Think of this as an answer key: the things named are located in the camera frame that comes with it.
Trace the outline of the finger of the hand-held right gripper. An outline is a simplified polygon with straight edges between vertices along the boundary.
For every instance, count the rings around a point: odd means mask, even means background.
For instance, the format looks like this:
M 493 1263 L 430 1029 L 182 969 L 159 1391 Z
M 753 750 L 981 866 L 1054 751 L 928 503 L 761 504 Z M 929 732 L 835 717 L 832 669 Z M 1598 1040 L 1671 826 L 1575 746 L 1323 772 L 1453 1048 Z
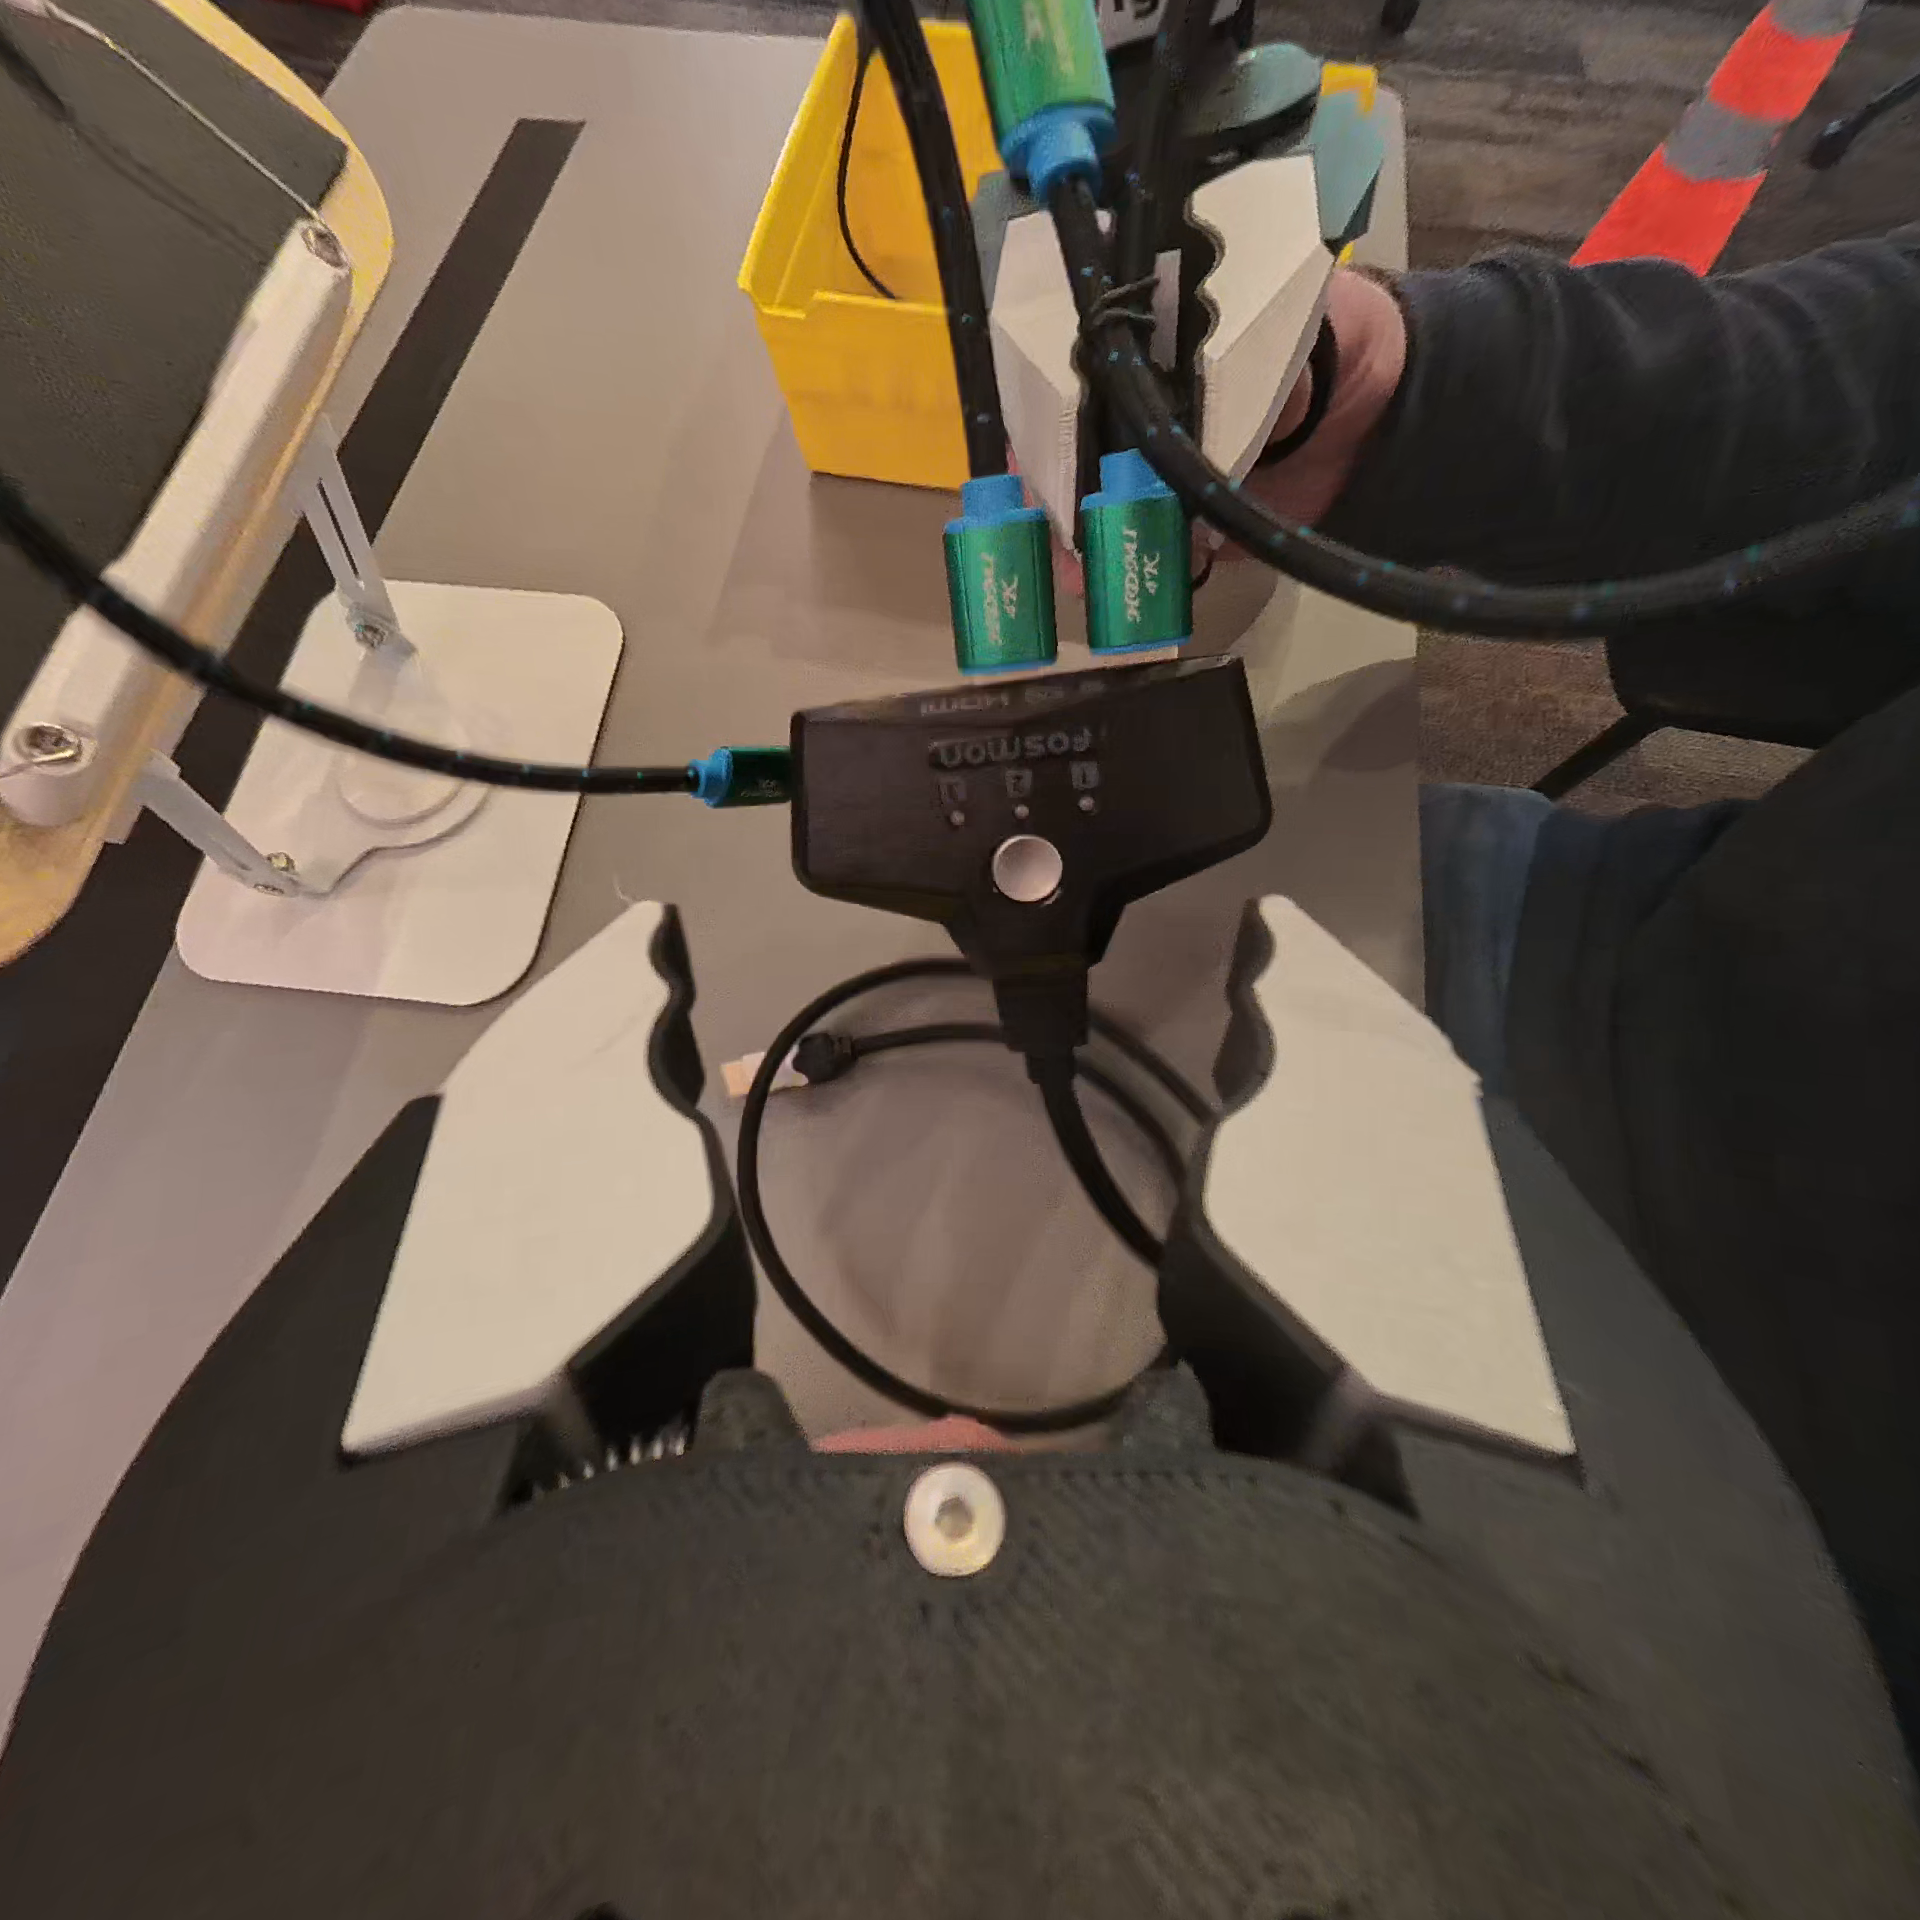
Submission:
M 1081 369 L 1081 311 L 1051 215 L 987 174 L 987 298 L 999 412 L 1024 486 L 1067 553 L 1100 486 L 1103 418 Z
M 1189 202 L 1207 271 L 1185 361 L 1190 434 L 1217 468 L 1252 468 L 1294 392 L 1327 304 L 1313 160 L 1248 160 Z

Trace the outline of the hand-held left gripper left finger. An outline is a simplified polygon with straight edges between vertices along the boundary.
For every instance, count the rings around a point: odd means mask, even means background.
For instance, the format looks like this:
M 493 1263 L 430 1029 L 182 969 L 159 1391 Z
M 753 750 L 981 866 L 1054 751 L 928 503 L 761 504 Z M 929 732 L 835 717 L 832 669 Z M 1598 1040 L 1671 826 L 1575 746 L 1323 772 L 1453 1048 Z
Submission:
M 692 998 L 678 910 L 636 902 L 447 1073 L 348 1455 L 489 1426 L 553 1468 L 644 1455 L 751 1366 L 756 1276 Z

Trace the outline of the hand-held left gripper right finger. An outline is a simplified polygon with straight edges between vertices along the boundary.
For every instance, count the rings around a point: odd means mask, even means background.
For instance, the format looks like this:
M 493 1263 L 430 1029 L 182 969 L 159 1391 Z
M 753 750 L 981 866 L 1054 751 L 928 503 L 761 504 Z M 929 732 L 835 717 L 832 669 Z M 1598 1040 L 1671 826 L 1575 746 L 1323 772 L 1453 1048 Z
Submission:
M 1480 1105 L 1438 1026 L 1294 901 L 1243 910 L 1159 1319 L 1213 1445 L 1404 1480 L 1407 1438 L 1569 1476 Z

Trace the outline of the yellow plastic bin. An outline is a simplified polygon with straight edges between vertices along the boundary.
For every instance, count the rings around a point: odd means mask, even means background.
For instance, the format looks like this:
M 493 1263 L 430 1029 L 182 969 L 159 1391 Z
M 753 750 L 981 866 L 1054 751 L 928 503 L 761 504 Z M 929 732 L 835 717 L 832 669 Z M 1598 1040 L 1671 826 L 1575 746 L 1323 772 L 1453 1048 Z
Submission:
M 943 88 L 972 196 L 987 290 L 987 174 L 993 146 L 976 45 L 963 20 L 929 20 L 928 57 Z M 1382 116 L 1382 176 L 1395 132 Z M 784 138 L 739 286 L 751 298 L 799 453 L 815 473 L 915 488 L 968 478 L 965 409 L 936 256 L 891 82 L 856 16 L 835 23 Z M 1200 341 L 1192 296 L 1207 271 L 1184 224 L 1159 244 L 1151 353 L 1192 432 L 1185 361 Z

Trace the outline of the black hdmi switch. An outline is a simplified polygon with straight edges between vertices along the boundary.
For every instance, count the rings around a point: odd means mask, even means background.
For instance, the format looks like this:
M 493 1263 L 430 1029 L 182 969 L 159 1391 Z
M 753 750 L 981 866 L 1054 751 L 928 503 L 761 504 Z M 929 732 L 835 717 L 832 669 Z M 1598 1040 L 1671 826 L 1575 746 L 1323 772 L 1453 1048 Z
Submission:
M 1044 1436 L 1110 1416 L 1125 1384 L 1056 1407 L 965 1407 L 863 1352 L 777 1248 L 761 1124 L 784 1068 L 808 1085 L 883 1052 L 999 1045 L 1024 1064 L 1092 1210 L 1156 1272 L 1165 1241 L 1116 1182 L 1079 1085 L 1128 1112 L 1174 1183 L 1185 1159 L 1084 1046 L 1103 1037 L 1195 1124 L 1213 1109 L 1092 1006 L 1088 981 L 1126 905 L 1254 848 L 1273 820 L 1241 661 L 1128 663 L 805 708 L 789 729 L 784 797 L 795 874 L 811 894 L 929 922 L 956 957 L 848 976 L 801 1002 L 759 1055 L 739 1094 L 736 1202 L 761 1276 L 819 1349 L 920 1418 Z

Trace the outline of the person's right forearm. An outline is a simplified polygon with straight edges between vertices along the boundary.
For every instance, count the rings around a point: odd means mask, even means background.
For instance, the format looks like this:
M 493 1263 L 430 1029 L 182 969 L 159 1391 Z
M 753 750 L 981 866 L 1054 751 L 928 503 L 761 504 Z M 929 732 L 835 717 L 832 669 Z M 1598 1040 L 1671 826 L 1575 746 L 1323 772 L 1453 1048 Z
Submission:
M 1317 520 L 1499 585 L 1679 568 L 1915 478 L 1917 229 L 1749 271 L 1411 271 L 1398 385 Z

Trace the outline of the person's right hand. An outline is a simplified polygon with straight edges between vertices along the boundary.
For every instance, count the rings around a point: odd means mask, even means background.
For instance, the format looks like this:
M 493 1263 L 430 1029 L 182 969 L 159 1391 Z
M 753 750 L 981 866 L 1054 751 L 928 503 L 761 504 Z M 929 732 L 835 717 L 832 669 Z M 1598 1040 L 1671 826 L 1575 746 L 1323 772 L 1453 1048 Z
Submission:
M 1376 436 L 1407 356 L 1401 304 L 1390 279 L 1335 268 L 1323 335 L 1307 356 L 1254 461 L 1246 488 L 1278 519 L 1319 522 Z

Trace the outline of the person's jeans leg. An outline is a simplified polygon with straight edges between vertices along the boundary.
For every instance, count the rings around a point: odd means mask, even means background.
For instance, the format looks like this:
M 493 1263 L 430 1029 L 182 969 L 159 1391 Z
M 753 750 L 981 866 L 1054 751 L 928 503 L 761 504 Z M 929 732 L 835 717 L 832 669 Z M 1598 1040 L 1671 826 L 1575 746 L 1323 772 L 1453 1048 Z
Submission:
M 1540 1111 L 1596 1069 L 1627 941 L 1688 864 L 1694 824 L 1427 784 L 1419 830 L 1429 1017 L 1488 1092 Z

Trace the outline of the white tablet stand base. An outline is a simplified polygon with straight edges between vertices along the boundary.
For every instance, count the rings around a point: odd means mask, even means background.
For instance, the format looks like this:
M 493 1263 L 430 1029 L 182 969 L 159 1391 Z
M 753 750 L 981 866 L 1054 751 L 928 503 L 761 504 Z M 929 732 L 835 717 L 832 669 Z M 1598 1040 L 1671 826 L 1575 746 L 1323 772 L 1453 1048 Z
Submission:
M 297 503 L 332 572 L 292 690 L 372 727 L 501 759 L 583 762 L 624 632 L 583 593 L 389 585 L 329 423 Z M 284 992 L 478 1006 L 534 962 L 579 797 L 454 782 L 264 724 L 227 807 L 164 756 L 135 802 L 201 852 L 175 922 L 199 976 Z

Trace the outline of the wood edged black board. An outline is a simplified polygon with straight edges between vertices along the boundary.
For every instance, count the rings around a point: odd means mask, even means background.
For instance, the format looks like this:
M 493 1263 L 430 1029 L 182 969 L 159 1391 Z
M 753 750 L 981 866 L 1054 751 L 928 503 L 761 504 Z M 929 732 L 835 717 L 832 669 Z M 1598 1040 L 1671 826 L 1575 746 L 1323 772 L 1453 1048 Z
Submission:
M 221 4 L 5 4 L 5 965 L 79 901 L 294 522 L 302 457 L 392 263 L 367 160 Z

